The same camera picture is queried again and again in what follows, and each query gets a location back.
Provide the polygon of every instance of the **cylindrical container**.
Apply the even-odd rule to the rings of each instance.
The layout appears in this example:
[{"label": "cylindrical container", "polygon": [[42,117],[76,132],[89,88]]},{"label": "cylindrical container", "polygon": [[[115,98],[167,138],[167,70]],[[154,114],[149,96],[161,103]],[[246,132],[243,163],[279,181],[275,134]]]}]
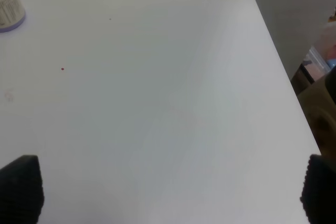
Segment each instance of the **cylindrical container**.
[{"label": "cylindrical container", "polygon": [[25,17],[20,0],[0,0],[0,33],[17,28]]}]

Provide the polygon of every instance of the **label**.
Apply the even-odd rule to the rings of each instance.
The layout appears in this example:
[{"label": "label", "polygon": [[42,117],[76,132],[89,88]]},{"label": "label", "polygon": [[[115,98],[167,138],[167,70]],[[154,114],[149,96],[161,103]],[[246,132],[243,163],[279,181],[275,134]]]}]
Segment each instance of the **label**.
[{"label": "label", "polygon": [[0,0],[0,29],[16,24],[24,15],[20,0]]}]

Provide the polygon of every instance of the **white table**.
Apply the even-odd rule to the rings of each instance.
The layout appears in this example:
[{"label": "white table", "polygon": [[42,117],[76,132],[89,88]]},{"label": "white table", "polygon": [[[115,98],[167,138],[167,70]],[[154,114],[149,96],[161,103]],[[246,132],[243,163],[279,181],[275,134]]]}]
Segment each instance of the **white table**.
[{"label": "white table", "polygon": [[319,151],[255,0],[22,2],[0,164],[39,156],[39,223],[308,223]]}]

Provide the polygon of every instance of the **white tabletop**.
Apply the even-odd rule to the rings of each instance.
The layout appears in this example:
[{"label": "white tabletop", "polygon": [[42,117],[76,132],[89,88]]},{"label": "white tabletop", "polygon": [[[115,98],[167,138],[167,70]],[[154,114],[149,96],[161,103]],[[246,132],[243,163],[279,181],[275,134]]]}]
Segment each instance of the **white tabletop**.
[{"label": "white tabletop", "polygon": [[308,223],[319,151],[255,0],[22,2],[0,165],[39,156],[39,223]]}]

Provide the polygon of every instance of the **gray wall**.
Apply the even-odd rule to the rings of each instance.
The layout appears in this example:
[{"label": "gray wall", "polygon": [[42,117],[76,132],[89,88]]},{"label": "gray wall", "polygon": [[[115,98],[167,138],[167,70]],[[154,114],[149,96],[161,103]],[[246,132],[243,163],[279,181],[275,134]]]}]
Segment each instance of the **gray wall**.
[{"label": "gray wall", "polygon": [[292,78],[331,15],[336,0],[256,1],[287,75]]}]

